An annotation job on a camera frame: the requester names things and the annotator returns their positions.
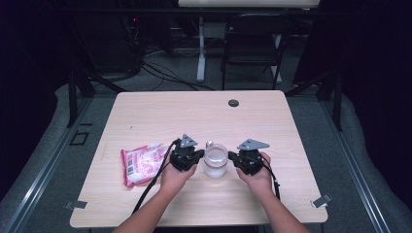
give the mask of snack bag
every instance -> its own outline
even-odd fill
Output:
[[[135,150],[121,150],[124,185],[132,187],[153,178],[160,169],[167,147],[151,144]]]

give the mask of clear glass cup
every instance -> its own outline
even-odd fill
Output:
[[[203,160],[206,175],[214,179],[220,178],[226,172],[227,149],[223,145],[209,141],[206,144]]]

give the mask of tape piece on table corner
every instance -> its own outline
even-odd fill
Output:
[[[74,210],[75,208],[84,209],[87,205],[87,202],[83,201],[68,201],[63,207],[69,210]]]
[[[320,208],[321,206],[327,206],[327,202],[331,201],[332,197],[329,194],[326,194],[323,197],[318,198],[315,201],[310,201],[310,203],[312,204],[312,207],[315,208]]]

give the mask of person's left hand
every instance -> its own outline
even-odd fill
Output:
[[[169,153],[165,165],[169,163],[170,155]],[[160,190],[167,192],[170,196],[176,196],[186,181],[194,174],[196,167],[197,165],[194,164],[188,171],[180,172],[172,164],[167,165],[161,173]]]

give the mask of office chair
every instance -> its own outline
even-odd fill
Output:
[[[286,39],[293,31],[291,20],[285,16],[269,14],[244,14],[229,20],[224,31],[224,49],[221,71],[224,90],[226,64],[277,66],[272,89],[276,88]],[[281,35],[276,46],[275,35]]]

